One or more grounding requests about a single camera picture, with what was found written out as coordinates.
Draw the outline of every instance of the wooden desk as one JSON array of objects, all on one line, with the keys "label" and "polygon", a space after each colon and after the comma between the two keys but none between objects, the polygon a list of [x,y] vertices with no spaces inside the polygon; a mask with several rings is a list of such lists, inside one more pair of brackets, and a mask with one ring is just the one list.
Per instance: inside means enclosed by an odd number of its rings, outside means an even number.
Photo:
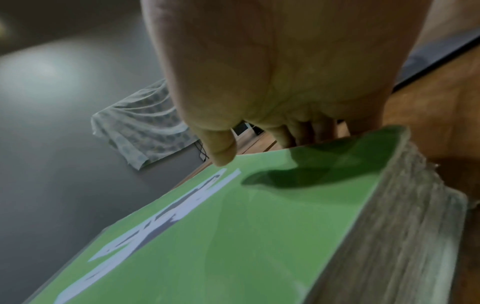
[{"label": "wooden desk", "polygon": [[[480,46],[393,94],[384,122],[410,126],[413,141],[440,165],[438,171],[446,184],[480,199]],[[348,134],[344,124],[339,125],[338,134]],[[262,134],[242,143],[239,154],[278,149],[281,147],[270,134]],[[477,303],[480,210],[468,217],[452,291],[452,304]]]}]

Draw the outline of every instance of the thick book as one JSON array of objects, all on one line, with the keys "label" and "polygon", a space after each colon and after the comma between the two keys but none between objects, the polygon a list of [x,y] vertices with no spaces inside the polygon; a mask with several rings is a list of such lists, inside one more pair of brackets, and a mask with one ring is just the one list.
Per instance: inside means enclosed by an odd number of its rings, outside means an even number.
[{"label": "thick book", "polygon": [[409,138],[390,126],[210,166],[26,303],[447,303],[467,198]]}]

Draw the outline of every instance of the human hand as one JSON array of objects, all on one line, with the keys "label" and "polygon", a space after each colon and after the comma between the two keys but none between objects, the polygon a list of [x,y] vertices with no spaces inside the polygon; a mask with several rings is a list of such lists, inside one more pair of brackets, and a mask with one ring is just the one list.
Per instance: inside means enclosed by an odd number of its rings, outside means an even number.
[{"label": "human hand", "polygon": [[142,0],[175,106],[216,165],[244,120],[284,147],[381,126],[431,0]]}]

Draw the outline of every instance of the green book cover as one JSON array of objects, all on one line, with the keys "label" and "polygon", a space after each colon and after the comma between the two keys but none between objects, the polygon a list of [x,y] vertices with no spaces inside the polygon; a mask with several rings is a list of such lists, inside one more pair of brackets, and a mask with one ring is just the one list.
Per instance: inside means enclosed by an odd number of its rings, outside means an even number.
[{"label": "green book cover", "polygon": [[210,166],[105,229],[27,303],[302,303],[403,131]]}]

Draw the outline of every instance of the checkered cloth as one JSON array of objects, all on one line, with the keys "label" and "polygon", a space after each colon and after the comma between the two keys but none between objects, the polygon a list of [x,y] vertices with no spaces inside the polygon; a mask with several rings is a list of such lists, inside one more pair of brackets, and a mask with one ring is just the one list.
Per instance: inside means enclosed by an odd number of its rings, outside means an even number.
[{"label": "checkered cloth", "polygon": [[137,170],[198,140],[179,118],[165,79],[94,114],[91,127]]}]

